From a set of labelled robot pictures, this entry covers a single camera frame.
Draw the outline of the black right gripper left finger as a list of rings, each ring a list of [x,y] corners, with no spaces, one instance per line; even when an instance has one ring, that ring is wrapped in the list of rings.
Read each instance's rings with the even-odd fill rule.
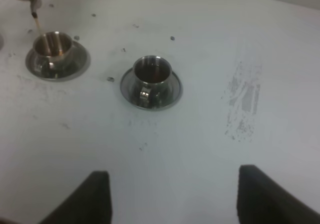
[[[41,223],[110,224],[112,216],[110,176],[106,171],[94,171]]]

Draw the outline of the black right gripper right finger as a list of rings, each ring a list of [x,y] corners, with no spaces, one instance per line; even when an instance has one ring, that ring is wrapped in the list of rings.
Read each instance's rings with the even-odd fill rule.
[[[320,214],[255,165],[241,165],[236,210],[241,224],[318,224]]]

